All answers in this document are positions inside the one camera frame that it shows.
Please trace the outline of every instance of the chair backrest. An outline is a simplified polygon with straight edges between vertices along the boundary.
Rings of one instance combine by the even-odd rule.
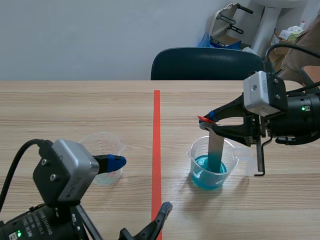
[[[261,70],[263,61],[250,52],[181,47],[155,57],[151,80],[244,80]]]

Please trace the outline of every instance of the robotic arm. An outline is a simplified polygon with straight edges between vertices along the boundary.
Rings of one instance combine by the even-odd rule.
[[[313,56],[320,55],[292,44],[276,44],[277,47],[290,47]],[[320,93],[312,90],[320,85],[315,83],[293,91],[286,91],[284,81],[273,75],[268,59],[264,61],[265,70],[259,71],[243,81],[243,93],[232,102],[212,110],[204,116],[211,123],[200,120],[200,128],[212,130],[217,135],[234,140],[250,147],[256,145],[258,172],[266,173],[264,146],[273,138],[277,144],[302,145],[320,138]],[[242,125],[221,126],[216,123],[222,119],[242,117]],[[270,137],[261,144],[261,138]]]
[[[103,240],[80,205],[81,198],[97,174],[110,173],[126,164],[123,156],[91,155],[80,143],[59,139],[34,139],[26,142],[16,154],[0,195],[0,210],[18,162],[32,145],[38,145],[41,160],[33,172],[33,180],[44,203],[4,224],[0,221],[1,240]],[[156,240],[172,204],[165,202],[157,217],[137,235],[126,228],[119,240]]]

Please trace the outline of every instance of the wooden table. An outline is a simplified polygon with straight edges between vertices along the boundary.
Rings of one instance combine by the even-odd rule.
[[[299,86],[290,82],[288,89]],[[266,176],[244,177],[241,164],[215,191],[188,178],[186,151],[207,135],[197,115],[238,97],[241,81],[0,82],[0,184],[27,140],[80,141],[96,132],[113,133],[126,145],[128,163],[115,184],[92,185],[82,204],[105,239],[118,239],[124,227],[138,233],[151,220],[154,89],[161,91],[162,201],[173,204],[164,240],[319,239],[319,141],[295,147],[272,143],[265,149]],[[37,150],[32,147],[21,160],[2,220],[42,203],[32,179]]]

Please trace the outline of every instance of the measuring cup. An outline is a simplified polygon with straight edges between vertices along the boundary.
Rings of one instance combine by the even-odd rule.
[[[80,141],[81,144],[92,155],[121,155],[126,146],[113,134],[108,132],[97,132],[86,136]],[[122,168],[109,173],[101,173],[95,176],[93,183],[97,185],[110,185],[122,174]]]
[[[191,178],[199,187],[204,189],[219,188],[237,167],[239,161],[246,161],[245,174],[247,176],[253,175],[255,161],[249,148],[235,147],[228,140],[224,140],[220,172],[212,172],[207,170],[208,147],[209,136],[203,136],[198,138],[186,153],[191,158]]]

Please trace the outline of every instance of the black wire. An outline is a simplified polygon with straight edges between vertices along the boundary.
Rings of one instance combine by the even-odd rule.
[[[271,51],[273,49],[277,49],[277,48],[289,48],[289,49],[294,49],[294,50],[298,50],[300,52],[304,52],[306,54],[309,54],[311,56],[314,56],[318,59],[320,59],[320,54],[319,53],[316,53],[308,48],[305,48],[303,46],[298,46],[298,45],[295,45],[295,44],[291,44],[291,43],[278,43],[278,44],[274,44],[272,46],[270,46],[266,52],[265,52],[265,58],[267,59],[269,57],[269,54],[271,53]],[[308,86],[305,86],[305,87],[301,87],[301,88],[298,88],[298,89],[295,89],[295,90],[291,90],[291,91],[287,91],[286,94],[290,94],[290,93],[299,93],[299,92],[303,92],[305,90],[308,90],[308,89],[313,89],[315,87],[318,87],[320,86],[320,82],[316,82],[314,84],[311,84],[311,85],[308,85]]]
[[[319,81],[319,82],[316,82],[316,83],[313,83],[313,84],[310,84],[310,85],[308,85],[308,86],[304,86],[304,87],[295,89],[295,90],[287,91],[286,94],[300,93],[300,92],[303,92],[303,91],[305,91],[305,90],[313,89],[313,88],[318,87],[318,86],[320,86],[320,81]]]
[[[21,157],[26,152],[26,150],[28,148],[30,148],[32,145],[36,145],[37,144],[39,146],[44,142],[45,142],[44,140],[40,140],[40,139],[29,140],[25,144],[23,144],[22,147],[19,149],[19,151],[16,153],[16,155],[15,155],[15,157],[13,159],[13,162],[12,162],[12,164],[10,166],[10,169],[8,171],[8,174],[7,174],[6,178],[5,178],[5,181],[4,181],[4,184],[3,184],[3,187],[2,187],[2,191],[1,191],[1,194],[0,194],[0,212],[1,212],[2,207],[4,205],[4,202],[5,202],[8,190],[9,190],[9,186],[10,186],[10,183],[11,183],[11,180],[12,180],[14,174],[15,174],[16,168],[18,166],[18,163],[19,163]]]
[[[314,51],[311,51],[309,50],[308,48],[305,48],[303,46],[298,46],[298,45],[295,45],[295,44],[291,44],[291,43],[278,43],[278,44],[274,44],[272,46],[270,46],[266,52],[265,52],[265,57],[267,58],[270,54],[270,52],[273,50],[273,49],[277,49],[277,48],[289,48],[289,49],[295,49],[295,50],[298,50],[300,52],[304,52],[306,54],[309,54],[309,55],[312,55],[318,59],[320,59],[320,54],[319,53],[316,53]]]

